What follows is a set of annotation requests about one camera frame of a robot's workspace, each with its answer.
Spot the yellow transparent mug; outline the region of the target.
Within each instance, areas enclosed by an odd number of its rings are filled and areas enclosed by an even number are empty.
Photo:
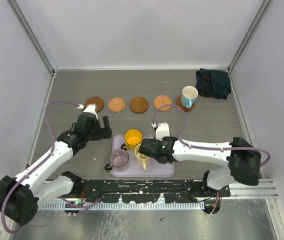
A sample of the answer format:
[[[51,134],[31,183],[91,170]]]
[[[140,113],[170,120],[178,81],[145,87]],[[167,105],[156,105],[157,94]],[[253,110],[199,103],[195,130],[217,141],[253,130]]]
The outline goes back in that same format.
[[[134,151],[136,146],[139,145],[143,140],[143,134],[138,129],[129,129],[124,134],[124,143],[121,145],[121,149]]]

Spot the cream mug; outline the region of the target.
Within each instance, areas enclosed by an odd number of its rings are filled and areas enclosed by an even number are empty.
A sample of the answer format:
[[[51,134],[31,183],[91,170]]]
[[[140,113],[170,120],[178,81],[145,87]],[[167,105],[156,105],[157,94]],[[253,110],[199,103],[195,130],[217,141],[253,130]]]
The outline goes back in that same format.
[[[139,152],[141,147],[141,143],[138,144],[134,149],[134,155],[136,158],[136,162],[143,167],[143,171],[146,172],[148,170],[148,165],[151,162],[151,158]]]

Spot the large woven rattan coaster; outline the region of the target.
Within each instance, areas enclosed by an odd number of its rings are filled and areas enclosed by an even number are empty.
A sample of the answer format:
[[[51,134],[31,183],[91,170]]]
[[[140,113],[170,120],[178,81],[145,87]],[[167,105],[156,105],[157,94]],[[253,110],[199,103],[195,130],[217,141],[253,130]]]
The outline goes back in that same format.
[[[154,99],[153,105],[157,110],[167,111],[172,106],[172,100],[166,95],[158,95]]]

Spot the purple transparent mug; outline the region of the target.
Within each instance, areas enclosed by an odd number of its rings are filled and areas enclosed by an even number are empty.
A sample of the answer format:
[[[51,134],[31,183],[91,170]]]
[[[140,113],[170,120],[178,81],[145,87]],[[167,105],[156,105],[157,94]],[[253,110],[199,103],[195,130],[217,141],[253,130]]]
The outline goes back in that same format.
[[[129,154],[124,149],[115,149],[109,155],[109,162],[104,166],[106,171],[124,172],[129,168]]]

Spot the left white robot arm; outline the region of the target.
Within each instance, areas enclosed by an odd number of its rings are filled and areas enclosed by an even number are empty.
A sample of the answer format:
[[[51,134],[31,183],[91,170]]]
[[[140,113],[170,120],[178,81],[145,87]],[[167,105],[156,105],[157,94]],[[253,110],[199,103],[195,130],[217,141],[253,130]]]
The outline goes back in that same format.
[[[15,177],[6,175],[0,180],[1,221],[13,220],[20,226],[28,224],[38,208],[52,200],[68,195],[77,198],[83,189],[82,179],[70,171],[55,180],[47,178],[62,164],[84,149],[89,141],[110,139],[109,118],[103,116],[104,127],[95,113],[82,112],[71,129],[63,132],[41,158]]]

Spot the white and blue mug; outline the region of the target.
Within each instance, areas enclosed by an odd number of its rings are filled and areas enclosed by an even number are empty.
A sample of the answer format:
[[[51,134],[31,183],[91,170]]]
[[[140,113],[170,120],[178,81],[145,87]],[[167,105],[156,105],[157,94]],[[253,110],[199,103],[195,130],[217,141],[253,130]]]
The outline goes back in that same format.
[[[180,97],[181,104],[190,109],[198,97],[198,90],[194,86],[185,86]]]

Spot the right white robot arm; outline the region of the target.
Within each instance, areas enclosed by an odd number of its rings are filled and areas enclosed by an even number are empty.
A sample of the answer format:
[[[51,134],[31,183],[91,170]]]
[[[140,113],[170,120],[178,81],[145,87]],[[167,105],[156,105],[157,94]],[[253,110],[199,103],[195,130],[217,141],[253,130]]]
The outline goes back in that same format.
[[[137,152],[160,164],[192,161],[220,166],[203,175],[201,191],[207,197],[230,184],[259,184],[261,151],[240,137],[221,143],[192,142],[172,136],[144,139]]]

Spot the small woven rattan coaster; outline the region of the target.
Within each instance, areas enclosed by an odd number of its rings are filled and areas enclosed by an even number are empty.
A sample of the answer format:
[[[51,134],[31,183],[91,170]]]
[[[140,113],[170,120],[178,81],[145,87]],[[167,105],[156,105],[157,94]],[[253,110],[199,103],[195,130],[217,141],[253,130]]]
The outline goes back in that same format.
[[[115,97],[111,99],[108,103],[108,108],[115,113],[121,112],[126,106],[126,103],[123,98]]]

